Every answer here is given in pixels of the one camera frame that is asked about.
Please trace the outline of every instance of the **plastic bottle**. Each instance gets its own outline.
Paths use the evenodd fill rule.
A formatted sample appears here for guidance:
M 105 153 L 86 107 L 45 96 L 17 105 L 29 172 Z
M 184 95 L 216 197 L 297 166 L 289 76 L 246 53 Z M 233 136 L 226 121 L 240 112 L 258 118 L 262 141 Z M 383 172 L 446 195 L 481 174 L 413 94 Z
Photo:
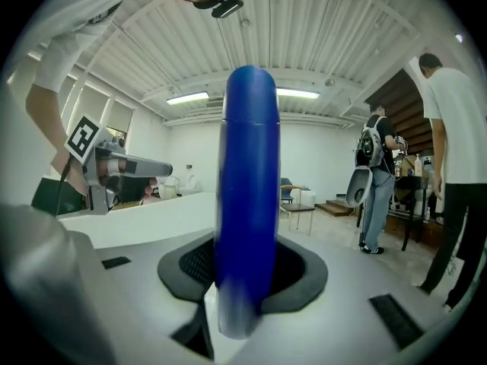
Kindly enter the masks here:
M 414 161 L 414 175 L 417 177 L 422 177 L 423 175 L 423 166 L 421 159 L 419 158 L 419 154 L 416 155 L 416 159 Z
M 224 97 L 215 237 L 218 329 L 233 339 L 253 331 L 272 283 L 279 145 L 274 80 L 261 68 L 237 69 Z

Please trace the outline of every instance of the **jeans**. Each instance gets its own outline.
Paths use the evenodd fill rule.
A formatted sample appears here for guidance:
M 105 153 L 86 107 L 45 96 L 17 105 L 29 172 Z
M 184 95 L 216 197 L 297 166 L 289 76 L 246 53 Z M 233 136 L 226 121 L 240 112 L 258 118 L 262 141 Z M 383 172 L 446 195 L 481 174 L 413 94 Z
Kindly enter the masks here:
M 384 228 L 389 200 L 394 191 L 394 178 L 380 169 L 372 169 L 372 186 L 365 202 L 364 242 L 370 250 L 379 247 L 377 238 Z
M 455 287 L 448 294 L 447 305 L 454 307 L 462 300 L 475 277 L 484 250 L 487 213 L 487 184 L 446 184 L 444 189 L 443 243 L 433 258 L 421 288 L 431 293 L 443 278 L 450 257 L 466 223 L 457 257 L 464 261 Z

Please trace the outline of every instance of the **white t-shirt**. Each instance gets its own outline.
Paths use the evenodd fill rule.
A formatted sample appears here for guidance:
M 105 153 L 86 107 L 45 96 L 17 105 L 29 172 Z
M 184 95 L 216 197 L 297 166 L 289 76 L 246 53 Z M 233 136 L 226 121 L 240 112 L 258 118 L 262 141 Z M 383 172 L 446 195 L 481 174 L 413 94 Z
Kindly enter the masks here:
M 444 181 L 487 183 L 487 121 L 472 81 L 440 68 L 426 82 L 425 118 L 443 120 L 447 132 Z
M 8 60 L 6 74 L 42 42 L 50 40 L 34 80 L 58 92 L 79 56 L 106 30 L 113 14 L 98 24 L 88 21 L 122 0 L 46 0 L 30 19 Z

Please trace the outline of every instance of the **chair leg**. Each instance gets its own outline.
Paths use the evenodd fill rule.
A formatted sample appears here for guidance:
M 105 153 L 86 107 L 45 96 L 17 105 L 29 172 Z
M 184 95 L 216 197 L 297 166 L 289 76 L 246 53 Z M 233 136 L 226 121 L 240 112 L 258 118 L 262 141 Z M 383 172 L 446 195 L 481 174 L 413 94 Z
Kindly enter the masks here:
M 311 229 L 313 228 L 313 211 L 311 212 L 311 218 L 310 218 L 310 228 L 307 232 L 308 236 L 311 236 Z

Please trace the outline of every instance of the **stairs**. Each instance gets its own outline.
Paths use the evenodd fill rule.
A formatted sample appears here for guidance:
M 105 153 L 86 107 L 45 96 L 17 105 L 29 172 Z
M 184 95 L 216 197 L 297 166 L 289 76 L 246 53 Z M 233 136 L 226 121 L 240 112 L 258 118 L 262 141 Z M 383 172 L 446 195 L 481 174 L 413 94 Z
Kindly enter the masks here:
M 345 200 L 340 198 L 336 200 L 326 200 L 325 204 L 317 204 L 317 207 L 332 216 L 349 216 L 353 208 L 347 207 Z

